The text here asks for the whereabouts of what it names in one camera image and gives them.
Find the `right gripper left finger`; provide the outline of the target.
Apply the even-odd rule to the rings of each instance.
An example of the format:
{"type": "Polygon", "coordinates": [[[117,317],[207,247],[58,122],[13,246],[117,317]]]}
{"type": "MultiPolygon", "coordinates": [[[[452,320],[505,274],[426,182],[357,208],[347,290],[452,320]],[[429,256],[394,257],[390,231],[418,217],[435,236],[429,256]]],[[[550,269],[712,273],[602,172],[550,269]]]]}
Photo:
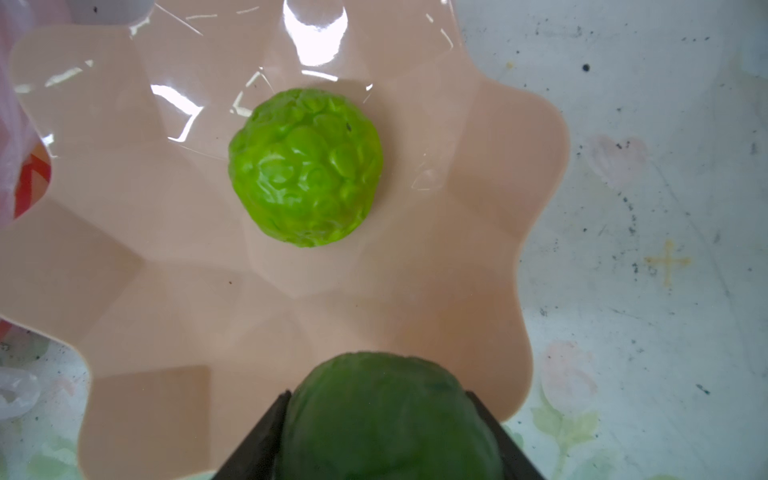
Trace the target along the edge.
{"type": "Polygon", "coordinates": [[[290,390],[281,393],[212,477],[213,480],[269,480],[275,475],[290,390]]]}

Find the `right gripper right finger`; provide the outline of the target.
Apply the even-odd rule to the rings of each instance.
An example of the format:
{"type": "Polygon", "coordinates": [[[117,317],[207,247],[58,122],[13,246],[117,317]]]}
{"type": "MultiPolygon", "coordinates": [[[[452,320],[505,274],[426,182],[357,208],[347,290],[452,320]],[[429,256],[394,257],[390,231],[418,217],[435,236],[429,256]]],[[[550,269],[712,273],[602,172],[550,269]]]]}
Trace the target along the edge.
{"type": "Polygon", "coordinates": [[[479,416],[493,433],[497,442],[499,456],[503,464],[505,480],[544,480],[544,477],[517,446],[511,436],[503,429],[479,397],[471,391],[466,395],[474,404],[479,416]]]}

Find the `dark green fake avocado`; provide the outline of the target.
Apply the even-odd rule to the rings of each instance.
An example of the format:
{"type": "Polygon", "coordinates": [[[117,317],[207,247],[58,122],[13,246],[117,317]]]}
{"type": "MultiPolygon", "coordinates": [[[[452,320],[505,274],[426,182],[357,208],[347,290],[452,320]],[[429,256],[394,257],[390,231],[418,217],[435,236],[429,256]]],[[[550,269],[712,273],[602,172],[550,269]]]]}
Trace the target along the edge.
{"type": "Polygon", "coordinates": [[[289,402],[278,479],[501,479],[498,444],[441,366],[382,352],[339,355],[289,402]]]}

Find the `bright green fake lime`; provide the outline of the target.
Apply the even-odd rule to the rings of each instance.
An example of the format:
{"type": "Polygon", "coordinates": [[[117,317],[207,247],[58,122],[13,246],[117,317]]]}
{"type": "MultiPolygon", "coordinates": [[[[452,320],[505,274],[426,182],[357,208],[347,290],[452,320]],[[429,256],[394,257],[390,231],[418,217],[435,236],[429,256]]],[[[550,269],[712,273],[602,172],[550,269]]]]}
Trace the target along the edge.
{"type": "Polygon", "coordinates": [[[269,237],[313,248],[368,216],[384,166],[374,123],[348,98],[296,88],[257,106],[228,146],[228,174],[269,237]]]}

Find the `pink plastic bag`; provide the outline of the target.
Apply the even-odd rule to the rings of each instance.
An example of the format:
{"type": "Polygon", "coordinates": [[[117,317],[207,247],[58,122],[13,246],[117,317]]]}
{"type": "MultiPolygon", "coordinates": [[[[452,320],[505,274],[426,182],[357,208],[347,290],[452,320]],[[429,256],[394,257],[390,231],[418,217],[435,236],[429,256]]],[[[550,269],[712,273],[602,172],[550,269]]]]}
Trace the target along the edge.
{"type": "Polygon", "coordinates": [[[70,23],[66,1],[1,2],[1,226],[15,217],[16,190],[23,162],[38,143],[10,79],[14,44],[31,29],[70,23]]]}

